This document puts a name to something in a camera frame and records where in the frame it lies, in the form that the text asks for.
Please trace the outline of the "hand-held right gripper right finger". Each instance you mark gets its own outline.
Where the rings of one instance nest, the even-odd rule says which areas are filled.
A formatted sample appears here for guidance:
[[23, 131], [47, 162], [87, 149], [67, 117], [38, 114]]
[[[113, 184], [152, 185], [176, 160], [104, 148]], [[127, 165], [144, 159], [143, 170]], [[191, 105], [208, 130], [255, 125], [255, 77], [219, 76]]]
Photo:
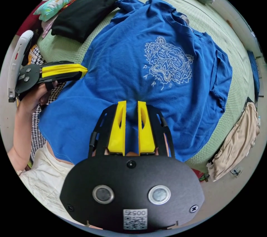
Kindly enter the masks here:
[[153, 154], [155, 142], [146, 102], [137, 102], [139, 155]]

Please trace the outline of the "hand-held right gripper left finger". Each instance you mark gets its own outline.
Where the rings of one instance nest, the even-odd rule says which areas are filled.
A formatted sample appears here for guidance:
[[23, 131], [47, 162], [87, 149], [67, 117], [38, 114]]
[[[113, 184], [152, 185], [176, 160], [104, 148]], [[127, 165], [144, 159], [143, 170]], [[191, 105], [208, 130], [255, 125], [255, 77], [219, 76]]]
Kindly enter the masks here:
[[119, 101], [115, 110], [108, 143], [110, 154], [125, 155], [126, 105], [126, 101]]

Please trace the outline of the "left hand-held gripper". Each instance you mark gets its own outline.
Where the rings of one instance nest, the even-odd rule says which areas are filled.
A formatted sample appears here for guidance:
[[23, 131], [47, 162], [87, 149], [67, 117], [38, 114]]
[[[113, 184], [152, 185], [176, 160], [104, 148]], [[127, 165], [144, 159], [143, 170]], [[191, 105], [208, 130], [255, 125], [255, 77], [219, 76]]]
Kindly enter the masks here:
[[87, 71], [86, 67], [71, 61], [27, 65], [19, 71], [14, 89], [15, 97], [21, 101], [35, 86], [42, 83], [49, 90], [54, 81], [58, 84], [77, 81], [84, 77]]

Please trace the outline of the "person's left hand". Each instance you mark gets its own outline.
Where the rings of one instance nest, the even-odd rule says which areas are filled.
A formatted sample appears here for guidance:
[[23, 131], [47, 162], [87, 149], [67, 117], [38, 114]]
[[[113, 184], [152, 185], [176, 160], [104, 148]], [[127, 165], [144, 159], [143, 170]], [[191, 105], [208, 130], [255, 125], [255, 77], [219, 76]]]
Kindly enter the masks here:
[[52, 83], [52, 88], [47, 89], [44, 83], [35, 86], [19, 103], [17, 114], [19, 117], [33, 115], [39, 105], [48, 103], [51, 91], [57, 86], [57, 81]]

